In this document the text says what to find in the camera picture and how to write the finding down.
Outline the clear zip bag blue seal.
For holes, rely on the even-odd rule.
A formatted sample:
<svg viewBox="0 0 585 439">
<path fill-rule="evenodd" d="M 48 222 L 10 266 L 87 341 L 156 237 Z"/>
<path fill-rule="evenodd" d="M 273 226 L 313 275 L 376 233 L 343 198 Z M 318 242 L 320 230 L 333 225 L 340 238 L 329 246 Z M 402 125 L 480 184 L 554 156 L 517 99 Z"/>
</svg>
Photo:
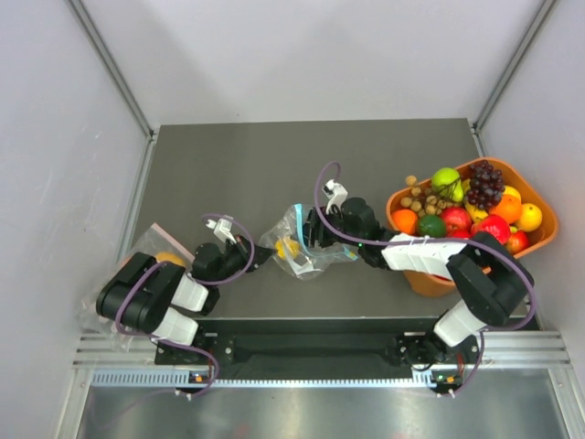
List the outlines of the clear zip bag blue seal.
<svg viewBox="0 0 585 439">
<path fill-rule="evenodd" d="M 260 246 L 275 250 L 277 240 L 289 237 L 300 243 L 301 253 L 294 260 L 281 260 L 275 250 L 272 259 L 291 276 L 300 280 L 311 280 L 323 273 L 331 264 L 355 262 L 358 255 L 347 245 L 334 243 L 327 248 L 310 246 L 309 238 L 303 232 L 303 225 L 309 219 L 311 207 L 294 204 L 284 216 L 260 238 Z"/>
</svg>

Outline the fake green pear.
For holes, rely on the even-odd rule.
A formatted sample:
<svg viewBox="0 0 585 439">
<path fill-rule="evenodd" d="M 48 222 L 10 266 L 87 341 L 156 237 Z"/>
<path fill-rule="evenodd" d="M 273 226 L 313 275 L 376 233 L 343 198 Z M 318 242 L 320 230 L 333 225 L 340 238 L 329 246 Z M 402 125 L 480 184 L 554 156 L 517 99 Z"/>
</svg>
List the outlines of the fake green pear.
<svg viewBox="0 0 585 439">
<path fill-rule="evenodd" d="M 461 175 L 451 167 L 443 167 L 435 172 L 431 178 L 431 188 L 436 192 L 453 192 L 461 185 Z"/>
</svg>

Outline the fake dark grapes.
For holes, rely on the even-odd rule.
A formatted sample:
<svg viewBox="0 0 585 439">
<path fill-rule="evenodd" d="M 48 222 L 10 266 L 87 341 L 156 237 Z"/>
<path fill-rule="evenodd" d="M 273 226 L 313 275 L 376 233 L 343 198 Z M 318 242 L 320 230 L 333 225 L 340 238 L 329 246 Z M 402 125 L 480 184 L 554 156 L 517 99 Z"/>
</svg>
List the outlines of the fake dark grapes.
<svg viewBox="0 0 585 439">
<path fill-rule="evenodd" d="M 469 170 L 469 188 L 465 190 L 465 201 L 480 210 L 497 206 L 505 189 L 503 172 L 487 160 L 471 164 Z"/>
</svg>

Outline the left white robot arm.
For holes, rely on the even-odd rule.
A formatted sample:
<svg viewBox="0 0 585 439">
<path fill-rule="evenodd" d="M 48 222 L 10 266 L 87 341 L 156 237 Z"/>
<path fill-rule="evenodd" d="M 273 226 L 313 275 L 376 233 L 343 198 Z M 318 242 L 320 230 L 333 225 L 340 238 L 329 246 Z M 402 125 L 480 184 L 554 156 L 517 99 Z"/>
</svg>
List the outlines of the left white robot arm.
<svg viewBox="0 0 585 439">
<path fill-rule="evenodd" d="M 254 272 L 274 254 L 241 235 L 227 241 L 224 250 L 211 242 L 199 245 L 190 271 L 171 256 L 136 252 L 101 289 L 95 310 L 132 332 L 175 343 L 180 357 L 198 362 L 207 354 L 207 341 L 197 334 L 197 321 L 178 310 L 208 315 L 220 298 L 220 284 L 237 273 Z"/>
</svg>

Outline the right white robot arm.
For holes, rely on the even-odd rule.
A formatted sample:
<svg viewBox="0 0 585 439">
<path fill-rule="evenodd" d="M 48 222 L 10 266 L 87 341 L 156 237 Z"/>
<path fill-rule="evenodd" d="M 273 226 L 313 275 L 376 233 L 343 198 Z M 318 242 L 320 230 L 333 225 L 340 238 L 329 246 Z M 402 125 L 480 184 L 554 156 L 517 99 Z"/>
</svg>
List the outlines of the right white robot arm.
<svg viewBox="0 0 585 439">
<path fill-rule="evenodd" d="M 439 362 L 455 356 L 470 335 L 507 327 L 520 303 L 534 294 L 532 276 L 493 235 L 432 238 L 389 230 L 362 198 L 312 208 L 303 236 L 311 247 L 353 246 L 374 268 L 425 273 L 454 282 L 461 299 L 439 317 L 426 340 L 429 355 Z"/>
</svg>

